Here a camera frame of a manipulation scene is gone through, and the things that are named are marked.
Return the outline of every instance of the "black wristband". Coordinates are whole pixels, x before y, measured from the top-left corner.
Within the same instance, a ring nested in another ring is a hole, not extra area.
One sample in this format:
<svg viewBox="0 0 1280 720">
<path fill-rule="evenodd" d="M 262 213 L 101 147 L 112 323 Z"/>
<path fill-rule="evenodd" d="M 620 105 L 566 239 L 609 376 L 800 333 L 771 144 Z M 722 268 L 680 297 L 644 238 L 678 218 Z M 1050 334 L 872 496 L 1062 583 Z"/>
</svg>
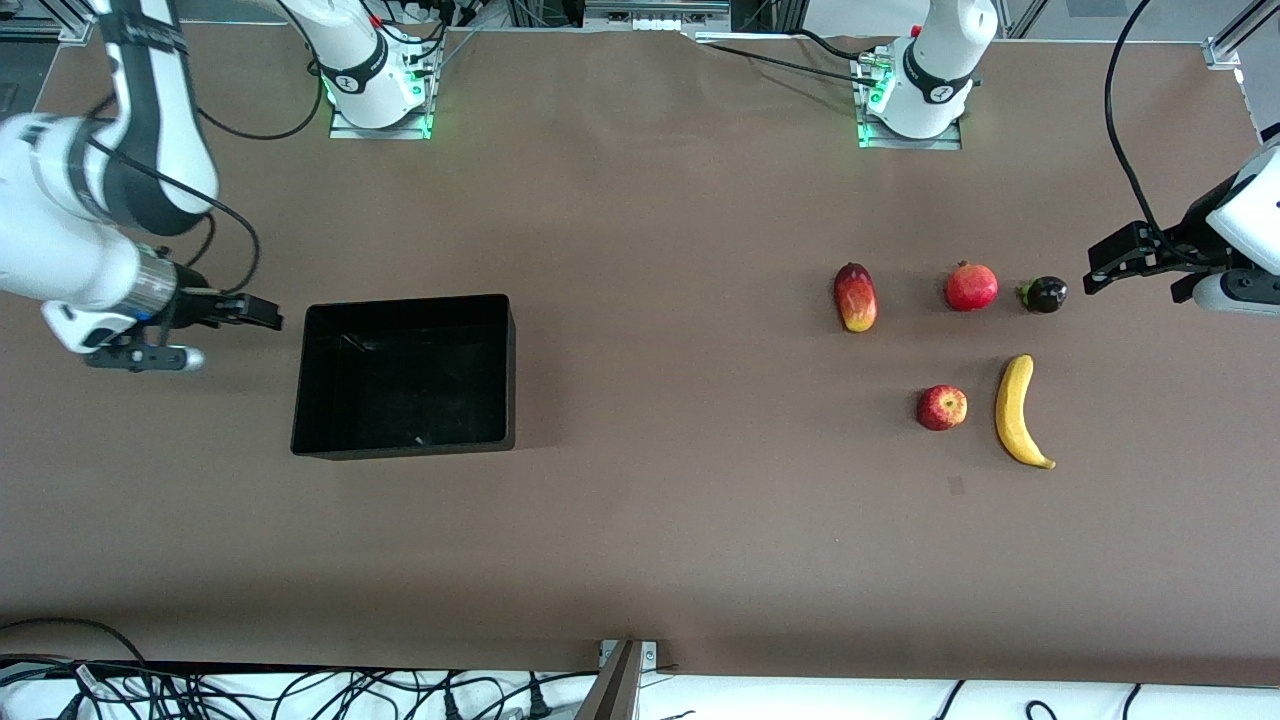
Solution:
<svg viewBox="0 0 1280 720">
<path fill-rule="evenodd" d="M 142 45 L 156 50 L 187 54 L 187 38 L 178 26 L 163 23 L 141 13 L 116 10 L 99 15 L 102 41 L 113 45 Z"/>
<path fill-rule="evenodd" d="M 950 101 L 955 97 L 956 92 L 964 90 L 964 86 L 969 83 L 969 78 L 973 77 L 973 73 L 968 73 L 961 78 L 942 79 L 924 72 L 924 68 L 915 61 L 915 41 L 911 41 L 906 46 L 906 51 L 902 53 L 902 70 L 906 73 L 906 79 L 920 88 L 924 101 L 929 105 L 942 105 Z"/>
<path fill-rule="evenodd" d="M 338 87 L 338 90 L 348 94 L 356 95 L 365 91 L 365 85 L 372 79 L 374 76 L 380 73 L 387 65 L 387 38 L 383 33 L 375 32 L 374 37 L 378 38 L 378 47 L 374 49 L 374 54 L 369 56 L 364 63 L 353 68 L 330 68 L 329 65 L 320 65 L 320 72 L 324 73 L 329 82 Z"/>
</svg>

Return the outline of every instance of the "black cable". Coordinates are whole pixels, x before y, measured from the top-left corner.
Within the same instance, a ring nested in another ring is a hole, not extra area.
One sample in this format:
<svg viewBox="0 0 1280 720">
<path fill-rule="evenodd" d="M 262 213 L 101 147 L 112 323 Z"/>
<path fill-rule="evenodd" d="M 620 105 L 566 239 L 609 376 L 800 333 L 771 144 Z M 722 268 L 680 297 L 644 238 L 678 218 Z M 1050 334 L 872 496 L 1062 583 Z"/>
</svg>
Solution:
<svg viewBox="0 0 1280 720">
<path fill-rule="evenodd" d="M 379 32 L 381 32 L 383 35 L 385 35 L 388 38 L 394 40 L 396 42 L 399 42 L 399 44 L 403 44 L 403 45 L 425 45 L 428 42 L 431 42 L 433 40 L 436 40 L 435 33 L 438 31 L 443 31 L 444 29 L 444 22 L 443 22 L 443 18 L 442 18 L 442 22 L 435 26 L 435 29 L 431 31 L 431 35 L 429 35 L 429 36 L 426 36 L 426 37 L 424 37 L 421 40 L 396 37 L 394 35 L 392 35 L 392 32 L 389 29 L 387 29 L 385 27 L 383 27 L 383 20 L 380 18 L 378 18 L 378 13 L 372 12 L 371 9 L 369 9 L 369 3 L 366 3 L 365 0 L 360 0 L 360 6 L 365 9 L 365 13 L 369 15 L 369 22 L 371 22 L 374 24 L 374 27 L 378 28 Z"/>
<path fill-rule="evenodd" d="M 1134 172 L 1133 165 L 1129 164 L 1129 156 L 1125 155 L 1124 147 L 1120 146 L 1120 136 L 1116 135 L 1116 120 L 1115 113 L 1111 105 L 1112 85 L 1116 77 L 1116 65 L 1120 63 L 1120 51 L 1124 50 L 1124 44 L 1129 40 L 1129 33 L 1133 31 L 1133 26 L 1138 22 L 1138 17 L 1142 12 L 1147 9 L 1151 0 L 1142 0 L 1138 6 L 1134 8 L 1133 13 L 1129 15 L 1129 20 L 1125 22 L 1124 28 L 1120 31 L 1120 36 L 1116 37 L 1115 49 L 1111 50 L 1111 61 L 1107 64 L 1107 77 L 1106 83 L 1102 88 L 1102 114 L 1107 123 L 1107 138 L 1111 141 L 1111 150 L 1116 154 L 1116 160 L 1120 161 L 1120 168 L 1124 170 L 1126 178 L 1129 178 L 1129 187 L 1133 188 L 1133 195 L 1138 199 L 1138 206 L 1142 208 L 1142 217 L 1151 225 L 1151 232 L 1160 241 L 1160 243 L 1169 251 L 1170 255 L 1178 258 L 1188 265 L 1204 265 L 1207 260 L 1194 260 L 1181 250 L 1174 246 L 1165 238 L 1164 231 L 1160 229 L 1160 224 L 1156 222 L 1156 214 L 1151 210 L 1151 204 L 1147 202 L 1147 195 L 1142 191 L 1142 183 L 1138 182 L 1138 173 Z"/>
<path fill-rule="evenodd" d="M 183 192 L 186 192 L 188 195 L 192 195 L 193 197 L 198 197 L 200 200 L 204 200 L 209 205 L 211 205 L 211 206 L 221 210 L 223 213 L 227 213 L 228 215 L 232 217 L 233 220 L 236 220 L 237 223 L 239 223 L 241 225 L 243 225 L 244 231 L 248 232 L 250 241 L 253 243 L 253 258 L 252 258 L 252 260 L 250 260 L 248 270 L 244 273 L 244 277 L 241 278 L 241 281 L 238 283 L 233 284 L 232 287 L 229 287 L 229 288 L 227 288 L 227 290 L 224 290 L 221 292 L 225 293 L 225 295 L 234 295 L 234 293 L 244 290 L 248 286 L 250 281 L 253 279 L 253 275 L 257 274 L 257 265 L 259 265 L 259 263 L 262 259 L 262 241 L 261 241 L 261 238 L 257 237 L 257 231 L 253 228 L 252 223 L 250 223 L 248 220 L 246 220 L 243 215 L 241 215 L 236 210 L 230 209 L 228 205 L 225 205 L 224 202 L 219 201 L 216 197 L 210 197 L 209 195 L 205 195 L 204 192 L 200 192 L 198 190 L 191 187 L 189 184 L 187 184 L 187 183 L 184 183 L 184 182 L 182 182 L 179 179 L 172 178 L 172 177 L 169 177 L 169 176 L 161 173 L 160 170 L 154 169 L 154 168 L 148 168 L 148 167 L 143 165 L 142 163 L 138 163 L 133 158 L 129 158 L 128 155 L 125 155 L 123 152 L 119 152 L 116 150 L 113 150 L 113 149 L 102 145 L 93 136 L 88 136 L 86 138 L 86 142 L 88 142 L 90 146 L 97 149 L 100 152 L 105 152 L 108 156 L 114 158 L 114 159 L 124 163 L 125 165 L 133 168 L 134 170 L 137 170 L 137 172 L 140 172 L 140 173 L 142 173 L 142 174 L 145 174 L 145 176 L 147 176 L 150 178 L 157 179 L 157 181 L 164 182 L 164 183 L 169 183 L 170 186 L 173 186 L 173 187 L 175 187 L 175 188 L 178 188 L 178 190 L 180 190 L 180 191 L 183 191 Z"/>
<path fill-rule="evenodd" d="M 0 679 L 0 687 L 10 685 L 10 684 L 26 680 L 26 679 L 32 679 L 32 678 L 36 678 L 38 675 L 46 675 L 47 676 L 47 673 L 50 673 L 50 671 L 65 671 L 65 673 L 70 674 L 73 678 L 76 678 L 77 683 L 79 683 L 81 680 L 78 679 L 78 676 L 74 673 L 76 667 L 78 667 L 78 666 L 84 666 L 84 667 L 87 667 L 90 670 L 92 670 L 95 667 L 104 667 L 104 669 L 113 669 L 113 670 L 131 670 L 133 673 L 137 673 L 137 679 L 140 679 L 140 680 L 143 682 L 145 692 L 140 693 L 140 692 L 136 692 L 136 691 L 133 691 L 132 688 L 128 687 L 128 680 L 133 679 L 133 676 L 129 675 L 129 676 L 124 678 L 124 689 L 127 692 L 129 692 L 131 696 L 134 700 L 129 701 L 129 700 L 122 697 L 122 693 L 114 685 L 111 685 L 110 683 L 106 683 L 106 682 L 100 682 L 99 684 L 105 685 L 106 689 L 109 689 L 111 692 L 111 694 L 115 694 L 118 700 L 104 698 L 104 697 L 99 697 L 96 693 L 91 693 L 91 694 L 93 694 L 93 700 L 96 700 L 99 703 L 108 703 L 108 705 L 111 705 L 111 703 L 128 703 L 128 702 L 150 702 L 151 706 L 152 706 L 152 714 L 151 714 L 151 716 L 152 717 L 159 716 L 160 720 L 192 720 L 193 717 L 196 720 L 200 720 L 201 717 L 204 717 L 206 720 L 211 720 L 210 711 L 214 712 L 214 714 L 216 714 L 218 716 L 220 716 L 223 720 L 256 720 L 256 715 L 243 702 L 241 702 L 241 700 L 256 700 L 256 701 L 262 701 L 262 702 L 274 702 L 274 703 L 276 703 L 274 706 L 274 710 L 278 712 L 279 705 L 283 703 L 283 701 L 287 697 L 291 697 L 291 696 L 294 696 L 294 694 L 300 694 L 300 693 L 315 689 L 316 687 L 319 687 L 319 685 L 329 682 L 334 676 L 337 676 L 337 673 L 333 671 L 333 670 L 314 670 L 314 671 L 308 671 L 308 673 L 305 673 L 305 674 L 300 675 L 298 678 L 293 679 L 288 685 L 285 685 L 284 691 L 279 696 L 276 696 L 276 697 L 266 697 L 266 696 L 259 696 L 259 694 L 243 693 L 243 692 L 228 692 L 228 691 L 225 691 L 223 688 L 219 688 L 218 685 L 214 685 L 207 679 L 202 679 L 202 678 L 198 678 L 198 676 L 180 675 L 180 674 L 175 674 L 175 673 L 164 673 L 164 671 L 152 670 L 152 669 L 148 669 L 148 667 L 140 667 L 140 666 L 136 666 L 136 665 L 124 665 L 124 664 L 119 664 L 119 662 L 106 662 L 106 661 L 96 661 L 96 660 L 78 661 L 78 660 L 70 660 L 70 659 L 54 660 L 54 659 L 44 657 L 44 656 L 23 656 L 23 655 L 4 655 L 4 656 L 0 656 L 0 657 L 3 657 L 4 660 L 10 660 L 10 661 L 38 662 L 38 664 L 46 665 L 46 667 L 41 667 L 41 669 L 36 669 L 36 670 L 26 670 L 26 671 L 22 671 L 22 673 L 15 673 L 13 675 L 5 676 L 5 678 Z M 325 674 L 326 676 L 324 676 L 320 680 L 314 682 L 314 683 L 311 683 L 308 685 L 296 687 L 296 685 L 300 685 L 302 682 L 307 680 L 308 678 L 314 678 L 314 676 L 320 675 L 320 674 Z M 150 683 L 147 682 L 150 679 L 156 679 L 156 680 L 174 680 L 174 679 L 180 679 L 184 683 L 187 683 L 187 692 L 186 693 L 180 693 L 180 692 L 166 691 L 166 689 L 161 689 L 160 692 L 155 692 L 151 688 Z M 387 700 L 388 702 L 392 702 L 389 698 L 387 698 L 385 696 L 381 696 L 380 693 L 372 693 L 372 692 L 370 692 L 369 694 L 378 694 L 383 700 Z M 239 712 L 243 714 L 243 717 L 239 717 L 239 716 L 237 716 L 237 715 L 234 715 L 232 712 L 228 712 L 227 710 L 224 710 L 224 708 L 221 708 L 221 707 L 219 707 L 216 705 L 210 703 L 209 702 L 210 698 L 219 698 L 219 700 L 224 700 L 224 701 L 232 703 L 236 707 L 236 710 L 238 710 Z M 182 708 L 182 712 L 174 714 L 174 712 L 170 712 L 168 708 L 164 708 L 164 707 L 161 707 L 161 710 L 160 710 L 159 714 L 155 712 L 155 710 L 156 710 L 157 706 L 163 706 L 163 703 L 169 702 L 169 701 L 178 702 L 179 706 L 180 706 L 180 708 Z"/>
<path fill-rule="evenodd" d="M 956 680 L 956 684 L 951 687 L 951 692 L 947 693 L 947 701 L 942 703 L 942 710 L 933 717 L 933 720 L 945 720 L 947 712 L 951 712 L 951 703 L 956 701 L 956 696 L 960 694 L 960 688 L 964 687 L 964 680 Z"/>
<path fill-rule="evenodd" d="M 292 22 L 293 27 L 297 28 L 297 31 L 298 31 L 300 35 L 302 35 L 302 40 L 307 44 L 307 51 L 311 54 L 311 60 L 314 63 L 316 63 L 316 65 L 319 65 L 320 64 L 320 58 L 316 55 L 315 42 L 311 42 L 311 36 L 307 35 L 306 28 L 302 27 L 301 22 L 298 22 L 298 17 L 294 15 L 293 10 L 289 10 L 289 8 L 284 3 L 282 3 L 280 0 L 276 0 L 275 4 L 279 5 L 282 10 L 284 10 L 284 13 L 289 17 L 289 22 Z M 324 78 L 323 78 L 323 76 L 316 78 L 316 97 L 315 97 L 315 101 L 311 102 L 311 110 L 307 113 L 307 117 L 303 118 L 301 123 L 298 123 L 297 126 L 294 126 L 294 127 L 292 127 L 292 128 L 289 128 L 289 129 L 287 129 L 284 132 L 276 132 L 276 133 L 270 133 L 270 135 L 257 135 L 257 133 L 252 133 L 252 132 L 244 132 L 244 131 L 241 131 L 241 129 L 236 129 L 236 128 L 228 126 L 227 123 L 219 120 L 218 118 L 210 115 L 204 108 L 200 108 L 200 106 L 196 108 L 196 113 L 198 113 L 201 118 L 205 118 L 206 120 L 209 120 L 210 124 L 212 124 L 218 129 L 220 129 L 220 131 L 223 131 L 225 133 L 233 135 L 236 137 L 242 137 L 244 140 L 284 140 L 287 137 L 292 137 L 292 136 L 302 132 L 303 128 L 306 128 L 307 126 L 311 124 L 311 120 L 315 119 L 316 113 L 320 111 L 320 101 L 321 100 L 324 100 Z"/>
<path fill-rule="evenodd" d="M 115 102 L 115 92 L 111 92 L 110 95 L 108 95 L 102 100 L 99 100 L 97 104 L 93 105 L 92 108 L 90 108 L 88 113 L 84 114 L 84 118 L 87 118 L 90 120 L 96 120 L 97 117 L 102 113 L 102 110 L 108 109 L 113 102 Z M 253 243 L 253 259 L 250 263 L 248 272 L 244 274 L 244 277 L 241 279 L 241 282 L 236 283 L 236 286 L 233 286 L 229 290 L 224 290 L 223 292 L 225 292 L 227 295 L 230 295 L 233 292 L 238 292 L 241 290 L 244 290 L 244 287 L 248 286 L 250 281 L 253 279 L 253 274 L 257 273 L 257 264 L 259 264 L 259 261 L 261 260 L 261 256 L 262 256 L 262 246 L 261 246 L 261 241 L 257 237 L 257 231 L 253 229 L 253 225 L 250 224 L 248 220 L 246 220 L 239 213 L 232 210 L 230 208 L 228 208 L 223 202 L 219 202 L 218 200 L 215 200 L 215 199 L 212 199 L 212 197 L 210 197 L 210 196 L 200 192 L 198 190 L 196 190 L 196 188 L 193 188 L 191 186 L 187 186 L 186 183 L 183 183 L 183 182 L 180 182 L 180 181 L 178 181 L 175 178 L 172 178 L 172 177 L 161 173 L 160 170 L 156 170 L 155 168 L 148 168 L 147 165 L 143 165 L 142 163 L 138 163 L 137 160 L 134 160 L 133 158 L 129 158 L 128 155 L 124 155 L 123 152 L 119 152 L 116 150 L 111 150 L 111 149 L 104 146 L 92 135 L 90 135 L 87 137 L 87 142 L 88 142 L 88 145 L 96 147 L 101 152 L 105 152 L 108 156 L 115 158 L 115 159 L 120 160 L 125 165 L 133 168 L 134 170 L 138 170 L 140 173 L 142 173 L 142 174 L 145 174 L 147 177 L 155 178 L 155 179 L 157 179 L 160 182 L 166 182 L 166 183 L 177 187 L 178 190 L 188 192 L 188 193 L 191 193 L 191 195 L 193 195 L 193 196 L 204 200 L 205 202 L 209 202 L 211 206 L 218 208 L 223 213 L 227 213 L 233 219 L 236 219 L 239 224 L 244 225 L 244 229 L 248 231 L 250 240 Z M 197 249 L 196 255 L 191 259 L 191 261 L 187 263 L 188 268 L 191 265 L 196 264 L 196 261 L 200 260 L 205 255 L 205 252 L 209 251 L 209 247 L 214 242 L 214 234 L 218 232 L 218 223 L 216 223 L 216 220 L 214 220 L 214 215 L 211 213 L 205 213 L 205 217 L 209 219 L 209 234 L 205 237 L 205 242 L 201 243 L 200 249 Z"/>
<path fill-rule="evenodd" d="M 580 673 L 564 673 L 562 675 L 552 675 L 550 678 L 543 678 L 541 680 L 539 680 L 539 683 L 543 684 L 543 685 L 545 685 L 547 683 L 554 683 L 554 682 L 558 682 L 558 680 L 567 680 L 570 678 L 586 678 L 586 676 L 594 676 L 594 675 L 599 675 L 599 673 L 596 673 L 595 670 L 584 670 L 584 671 L 580 671 Z M 500 698 L 498 698 L 497 702 L 494 702 L 489 707 L 485 707 L 477 715 L 475 715 L 475 717 L 472 717 L 472 720 L 481 720 L 485 715 L 489 715 L 494 710 L 499 710 L 499 708 L 504 707 L 506 703 L 507 703 L 507 701 L 511 701 L 511 700 L 513 700 L 513 698 L 516 698 L 516 697 L 518 697 L 518 696 L 529 692 L 529 688 L 530 688 L 530 685 L 525 685 L 522 688 L 517 688 L 517 689 L 515 689 L 515 691 L 512 691 L 512 692 L 502 696 Z"/>
<path fill-rule="evenodd" d="M 783 67 L 783 68 L 791 68 L 794 70 L 801 70 L 801 72 L 805 72 L 805 73 L 813 73 L 815 76 L 833 77 L 836 79 L 842 79 L 845 82 L 852 82 L 854 85 L 865 85 L 868 87 L 876 85 L 876 81 L 873 81 L 872 78 L 854 77 L 854 76 L 846 74 L 846 73 L 833 73 L 831 70 L 823 70 L 823 69 L 818 69 L 818 68 L 810 68 L 808 65 L 799 65 L 796 63 L 788 63 L 786 60 L 780 60 L 777 58 L 767 58 L 764 55 L 756 55 L 755 53 L 748 53 L 746 50 L 739 50 L 737 47 L 724 47 L 723 45 L 714 45 L 714 44 L 710 44 L 710 42 L 704 42 L 703 45 L 705 47 L 710 47 L 713 50 L 719 50 L 721 53 L 730 53 L 730 54 L 733 54 L 733 55 L 741 55 L 742 58 L 750 58 L 753 60 L 760 60 L 763 63 L 771 63 L 771 64 L 780 65 L 780 67 Z"/>
<path fill-rule="evenodd" d="M 76 625 L 79 628 L 92 628 L 95 630 L 101 630 L 111 635 L 118 643 L 124 646 L 124 650 L 129 651 L 129 655 L 138 661 L 138 665 L 146 667 L 147 659 L 142 657 L 142 652 L 138 646 L 133 644 L 133 641 L 124 637 L 124 633 L 116 630 L 115 628 L 108 625 L 106 623 L 99 623 L 97 620 L 84 620 L 81 618 L 60 618 L 60 616 L 45 616 L 45 618 L 27 618 L 26 620 L 14 620 L 13 623 L 5 623 L 0 625 L 0 633 L 4 630 L 12 630 L 14 628 L 22 628 L 27 625 Z"/>
<path fill-rule="evenodd" d="M 1044 712 L 1048 712 L 1050 720 L 1057 720 L 1057 714 L 1053 712 L 1053 708 L 1046 705 L 1044 701 L 1039 700 L 1033 700 L 1028 702 L 1025 707 L 1023 707 L 1023 715 L 1027 716 L 1027 720 L 1036 720 L 1036 716 L 1032 715 L 1032 710 L 1036 710 L 1037 707 L 1041 707 L 1044 710 Z"/>
<path fill-rule="evenodd" d="M 302 674 L 302 675 L 298 675 L 297 678 L 294 678 L 293 680 L 289 680 L 289 684 L 284 685 L 284 692 L 280 693 L 280 697 L 278 697 L 275 700 L 275 703 L 271 706 L 271 720 L 276 720 L 279 717 L 279 715 L 280 715 L 280 706 L 284 703 L 284 698 L 289 697 L 289 693 L 291 693 L 291 691 L 293 691 L 293 687 L 297 685 L 298 683 L 301 683 L 302 680 L 306 680 L 312 674 L 319 674 L 319 673 L 321 673 L 321 671 Z M 328 678 L 324 679 L 324 683 L 326 683 L 326 682 L 337 678 L 338 674 L 339 674 L 338 671 L 333 673 L 330 676 L 328 676 Z M 312 689 L 315 687 L 317 687 L 317 685 L 310 685 L 307 689 Z"/>
<path fill-rule="evenodd" d="M 214 245 L 214 236 L 218 234 L 218 220 L 214 219 L 214 214 L 205 213 L 205 219 L 209 220 L 209 233 L 205 236 L 205 242 L 201 242 L 200 247 L 196 249 L 196 254 L 191 256 L 191 260 L 187 260 L 186 264 L 188 268 L 195 266 L 205 256 L 205 252 L 209 252 L 209 249 Z"/>
<path fill-rule="evenodd" d="M 257 133 L 252 133 L 252 132 L 244 132 L 242 129 L 236 129 L 232 126 L 229 126 L 229 124 L 219 120 L 218 118 L 210 115 L 209 111 L 205 110 L 204 108 L 196 108 L 196 113 L 198 113 L 201 118 L 205 118 L 206 120 L 209 120 L 209 124 L 214 126 L 215 128 L 218 128 L 218 129 L 220 129 L 220 131 L 223 131 L 223 132 L 225 132 L 228 135 L 233 135 L 236 137 L 242 137 L 244 140 L 284 140 L 287 137 L 293 137 L 294 135 L 298 135 L 307 126 L 311 124 L 311 120 L 315 119 L 316 113 L 320 111 L 320 101 L 321 100 L 324 100 L 324 79 L 316 79 L 316 97 L 311 102 L 311 110 L 307 111 L 307 117 L 302 118 L 302 122 L 298 123 L 297 126 L 294 126 L 294 127 L 292 127 L 292 128 L 289 128 L 289 129 L 287 129 L 284 132 L 276 132 L 276 133 L 271 133 L 271 135 L 257 135 Z"/>
<path fill-rule="evenodd" d="M 842 60 L 856 60 L 858 59 L 858 53 L 845 53 L 840 47 L 836 47 L 835 45 L 827 42 L 827 40 L 824 37 L 822 37 L 820 35 L 818 35 L 815 32 L 810 32 L 810 31 L 804 29 L 804 28 L 797 28 L 797 29 L 788 29 L 788 31 L 786 31 L 786 35 L 791 35 L 791 36 L 796 36 L 796 37 L 808 37 L 809 40 L 817 42 L 818 47 L 822 47 L 827 53 L 831 53 L 832 55 L 835 55 L 835 56 L 837 56 L 837 58 L 840 58 Z"/>
<path fill-rule="evenodd" d="M 404 715 L 403 720 L 413 720 L 413 717 L 417 715 L 419 708 L 422 707 L 426 703 L 426 701 L 431 698 L 433 694 L 435 694 L 442 688 L 444 688 L 445 683 L 448 683 L 448 680 L 449 680 L 449 678 L 452 675 L 453 675 L 453 671 L 449 670 L 449 673 L 444 676 L 443 680 L 440 680 L 439 683 L 436 683 L 436 684 L 431 685 L 430 688 L 428 688 L 426 693 L 424 693 L 422 697 L 417 698 L 417 702 L 413 703 L 413 707 L 411 707 L 408 710 L 408 712 Z M 413 676 L 413 680 L 417 682 L 417 675 L 416 674 Z"/>
<path fill-rule="evenodd" d="M 543 720 L 552 714 L 552 708 L 547 706 L 547 698 L 543 697 L 543 685 L 538 682 L 538 675 L 530 670 L 529 671 L 529 720 Z"/>
<path fill-rule="evenodd" d="M 1124 698 L 1124 710 L 1120 712 L 1120 720 L 1129 720 L 1129 706 L 1133 705 L 1133 698 L 1138 697 L 1138 691 L 1142 689 L 1142 683 L 1134 683 L 1133 689 L 1129 691 L 1129 697 Z"/>
</svg>

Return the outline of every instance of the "eggplant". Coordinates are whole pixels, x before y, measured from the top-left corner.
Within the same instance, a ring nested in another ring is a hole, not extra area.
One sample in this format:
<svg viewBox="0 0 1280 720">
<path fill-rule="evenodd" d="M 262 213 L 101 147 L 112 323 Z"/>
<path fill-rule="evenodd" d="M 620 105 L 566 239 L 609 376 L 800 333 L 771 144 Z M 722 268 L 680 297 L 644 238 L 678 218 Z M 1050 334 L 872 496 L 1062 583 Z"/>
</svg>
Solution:
<svg viewBox="0 0 1280 720">
<path fill-rule="evenodd" d="M 1032 313 L 1056 313 L 1066 301 L 1066 283 L 1053 275 L 1039 277 L 1018 288 L 1018 299 Z"/>
</svg>

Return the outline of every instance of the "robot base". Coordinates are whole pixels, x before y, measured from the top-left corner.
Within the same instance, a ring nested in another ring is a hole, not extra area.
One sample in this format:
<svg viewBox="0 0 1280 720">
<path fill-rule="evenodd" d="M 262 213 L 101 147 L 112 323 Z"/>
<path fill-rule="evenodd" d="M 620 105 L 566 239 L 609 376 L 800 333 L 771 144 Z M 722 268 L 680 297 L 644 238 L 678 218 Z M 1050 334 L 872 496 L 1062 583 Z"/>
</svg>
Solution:
<svg viewBox="0 0 1280 720">
<path fill-rule="evenodd" d="M 959 119 L 951 120 L 942 135 L 918 140 L 893 132 L 879 115 L 870 110 L 873 104 L 882 101 L 884 90 L 893 83 L 893 76 L 890 70 L 892 54 L 892 47 L 881 45 L 870 53 L 863 53 L 858 60 L 849 61 L 849 69 L 854 77 L 869 77 L 878 83 L 877 87 L 852 85 L 854 110 L 858 118 L 858 146 L 895 150 L 960 150 Z"/>
</svg>

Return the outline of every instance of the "pomegranate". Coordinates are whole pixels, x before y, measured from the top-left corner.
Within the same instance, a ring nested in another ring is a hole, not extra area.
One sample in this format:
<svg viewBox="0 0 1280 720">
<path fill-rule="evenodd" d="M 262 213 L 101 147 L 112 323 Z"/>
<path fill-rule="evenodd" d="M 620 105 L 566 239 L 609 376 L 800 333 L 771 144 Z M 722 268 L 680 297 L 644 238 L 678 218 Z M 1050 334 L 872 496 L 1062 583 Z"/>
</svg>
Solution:
<svg viewBox="0 0 1280 720">
<path fill-rule="evenodd" d="M 996 273 L 986 265 L 960 263 L 947 278 L 947 305 L 952 310 L 982 310 L 995 302 L 998 293 L 1000 283 L 996 281 Z"/>
</svg>

